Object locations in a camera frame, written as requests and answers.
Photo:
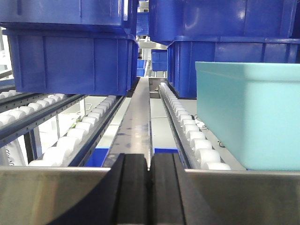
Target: metal rail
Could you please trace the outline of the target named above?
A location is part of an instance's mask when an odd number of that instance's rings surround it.
[[[85,97],[86,95],[73,95],[60,102],[50,105],[49,107],[34,112],[33,114],[20,120],[16,120],[12,124],[2,127],[0,130],[0,147],[5,146],[19,136],[29,132],[33,128],[68,109],[70,106],[76,104]]]
[[[12,70],[8,70],[8,69],[3,70],[3,71],[0,72],[0,79],[4,78],[4,77],[7,77],[9,75],[12,75],[12,74],[13,74]]]
[[[170,103],[168,102],[168,100],[166,99],[165,94],[160,91],[161,85],[159,86],[159,94],[161,96],[161,99],[163,101],[163,105],[165,107],[165,111],[170,123],[170,127],[174,136],[174,140],[176,143],[176,146],[178,148],[178,152],[179,152],[179,156],[180,159],[183,163],[183,166],[187,169],[200,169],[200,165],[197,162],[193,151],[183,133],[183,130],[181,129],[181,126],[179,124],[179,122],[177,121],[177,117],[170,105]]]
[[[131,97],[104,166],[111,167],[119,154],[143,154],[150,166],[152,148],[149,80],[141,77]]]
[[[82,140],[78,149],[63,161],[62,166],[84,166],[86,164],[125,98],[125,96],[117,97],[110,109],[100,118],[98,126],[91,130],[91,135]]]
[[[39,98],[45,97],[49,94],[37,94],[37,93],[23,93],[20,95],[4,98],[0,100],[0,113],[7,110],[29,104],[38,100]]]

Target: light blue plastic bin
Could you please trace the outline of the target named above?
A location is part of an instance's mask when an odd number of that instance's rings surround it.
[[[300,170],[300,64],[196,62],[197,113],[247,169]]]

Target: conveyor rail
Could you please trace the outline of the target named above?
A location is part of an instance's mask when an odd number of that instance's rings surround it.
[[[34,112],[22,119],[16,120],[12,124],[3,126],[0,129],[0,147],[5,146],[19,136],[29,132],[33,128],[59,114],[60,112],[68,109],[70,106],[76,104],[85,97],[86,95],[73,95],[37,112]]]
[[[63,162],[63,166],[84,166],[87,163],[91,154],[97,147],[99,140],[102,138],[110,122],[113,120],[115,114],[122,105],[124,99],[125,96],[119,96],[116,98],[113,105],[100,118],[97,127],[93,129],[91,135],[85,139],[84,144],[81,144],[79,149],[74,151],[70,157],[70,161],[67,160]]]
[[[49,94],[23,93],[20,95],[11,96],[0,99],[0,113],[7,110],[35,102],[39,98],[46,97]]]
[[[178,153],[180,156],[180,159],[184,165],[185,168],[188,169],[200,169],[200,165],[197,162],[197,159],[195,158],[193,151],[180,127],[180,123],[177,121],[176,115],[166,99],[165,94],[160,91],[160,86],[159,86],[159,95],[163,101],[163,105],[165,107],[165,112],[167,114],[169,124],[174,136],[174,140],[178,149]]]

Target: blue plastic crate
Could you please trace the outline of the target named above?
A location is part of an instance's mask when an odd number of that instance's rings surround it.
[[[167,62],[152,62],[152,71],[167,71]]]
[[[132,60],[131,60],[131,84],[133,85],[136,82],[137,76],[137,60],[139,55],[139,45],[132,45]]]
[[[137,60],[138,69],[145,69],[145,67],[146,67],[146,60]]]
[[[136,77],[132,35],[4,30],[20,92],[126,95]]]
[[[151,50],[151,60],[152,62],[167,62],[168,53],[167,50]]]
[[[85,164],[87,167],[101,167],[107,155],[108,147],[97,147],[91,154],[89,160]]]
[[[149,35],[149,12],[137,13],[136,35]]]
[[[300,170],[300,64],[196,62],[197,114],[251,170]]]
[[[294,63],[300,39],[262,37],[177,37],[169,47],[169,77],[180,97],[195,98],[196,61]]]
[[[134,34],[137,0],[1,0],[0,26]]]
[[[138,68],[137,69],[137,76],[145,76],[145,69]]]
[[[288,38],[297,0],[151,0],[152,41],[170,44],[176,36]]]

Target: metal channel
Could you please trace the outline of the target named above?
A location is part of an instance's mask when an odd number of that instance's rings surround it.
[[[85,97],[86,95],[73,95],[44,109],[34,112],[29,116],[17,120],[12,124],[3,126],[0,130],[0,147],[5,146],[19,136],[29,132],[33,128],[68,109],[70,106],[76,104]]]
[[[16,107],[29,104],[49,94],[24,93],[0,100],[0,113]]]
[[[186,172],[225,224],[300,224],[300,172]]]
[[[152,148],[149,80],[141,77],[132,95],[104,166],[111,167],[119,154],[144,154],[150,166]]]
[[[107,171],[96,167],[2,166],[1,224],[48,224],[83,199]]]
[[[83,139],[78,149],[63,161],[62,166],[84,166],[86,164],[125,98],[125,96],[117,97],[110,109],[100,118],[99,125],[91,130],[91,135]]]
[[[165,94],[160,91],[161,85],[159,86],[159,94],[161,96],[161,99],[163,101],[163,105],[165,107],[165,111],[171,126],[171,130],[174,136],[174,140],[176,143],[176,146],[178,148],[180,159],[183,163],[183,166],[188,169],[200,169],[200,164],[197,162],[194,153],[183,133],[183,130],[177,121],[177,117],[166,99]]]
[[[0,72],[0,79],[4,78],[4,77],[7,77],[9,75],[12,75],[12,74],[13,74],[12,70],[8,70],[8,69],[3,70],[3,71]]]

